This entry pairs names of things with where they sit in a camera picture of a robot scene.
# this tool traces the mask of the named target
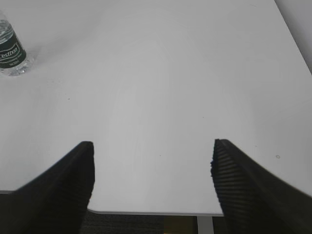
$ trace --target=dark green label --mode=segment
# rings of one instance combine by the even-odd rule
[[[0,68],[12,68],[19,65],[26,58],[26,51],[15,35],[0,44]]]

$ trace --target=table top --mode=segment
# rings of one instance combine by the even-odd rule
[[[0,78],[0,190],[87,140],[89,209],[217,215],[210,162],[225,138],[312,195],[312,77],[273,0],[1,7],[36,62]]]

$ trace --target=plastic bottle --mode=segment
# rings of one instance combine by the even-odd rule
[[[18,76],[30,69],[34,59],[26,53],[7,17],[0,11],[0,72]]]

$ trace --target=white table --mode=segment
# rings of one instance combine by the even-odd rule
[[[226,138],[312,195],[312,77],[273,0],[1,7],[38,56],[0,78],[0,190],[89,140],[89,209],[220,215],[210,161]]]

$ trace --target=white wall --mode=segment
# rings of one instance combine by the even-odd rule
[[[312,0],[275,0],[275,2],[312,71]]]

